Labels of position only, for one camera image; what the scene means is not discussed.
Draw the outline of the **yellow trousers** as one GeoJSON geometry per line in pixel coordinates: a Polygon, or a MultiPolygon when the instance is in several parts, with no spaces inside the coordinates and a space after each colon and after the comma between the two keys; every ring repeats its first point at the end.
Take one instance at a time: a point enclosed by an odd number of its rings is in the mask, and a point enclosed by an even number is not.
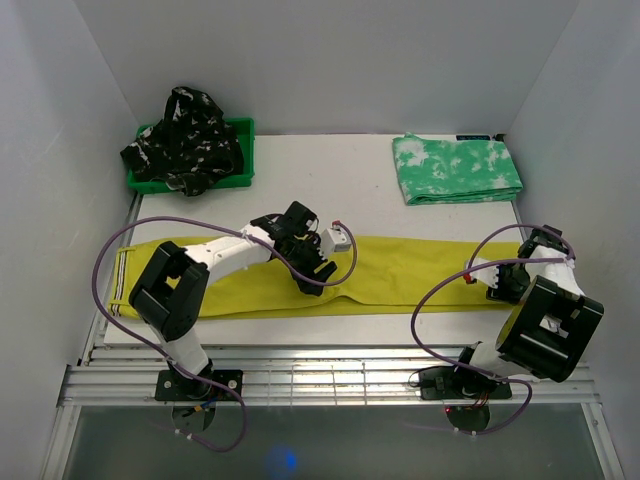
{"type": "MultiPolygon", "coordinates": [[[[114,317],[139,319],[128,299],[156,247],[173,241],[180,247],[215,237],[174,237],[118,250],[115,281],[107,309],[114,317]]],[[[413,312],[436,284],[458,272],[473,243],[357,236],[358,261],[352,275],[322,295],[301,293],[279,261],[249,267],[207,288],[201,319],[262,319],[413,312]]],[[[455,280],[439,290],[421,313],[506,310],[509,305],[486,298],[486,286],[455,280]]]]}

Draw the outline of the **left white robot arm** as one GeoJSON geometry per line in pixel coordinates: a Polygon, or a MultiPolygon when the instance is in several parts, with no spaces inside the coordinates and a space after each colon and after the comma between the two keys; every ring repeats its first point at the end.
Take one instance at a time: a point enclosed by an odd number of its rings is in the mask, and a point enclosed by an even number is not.
{"type": "Polygon", "coordinates": [[[155,249],[129,294],[129,304],[150,326],[163,350],[183,367],[177,386],[188,398],[201,399],[212,387],[212,361],[194,327],[207,288],[279,253],[296,273],[311,280],[293,274],[299,290],[321,295],[323,284],[337,270],[329,257],[349,250],[351,240],[338,225],[322,233],[313,231],[316,220],[311,210],[295,201],[283,214],[250,221],[238,236],[186,247],[166,241],[155,249]]]}

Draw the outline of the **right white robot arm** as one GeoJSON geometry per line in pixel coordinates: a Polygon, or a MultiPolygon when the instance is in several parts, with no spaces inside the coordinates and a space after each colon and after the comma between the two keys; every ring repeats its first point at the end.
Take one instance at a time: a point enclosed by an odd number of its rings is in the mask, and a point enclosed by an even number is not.
{"type": "Polygon", "coordinates": [[[478,342],[459,357],[451,382],[464,397],[476,396],[492,376],[563,382],[604,316],[604,306],[579,287],[575,254],[560,230],[532,228],[517,259],[463,275],[468,284],[485,284],[487,299],[513,307],[495,342],[478,342]]]}

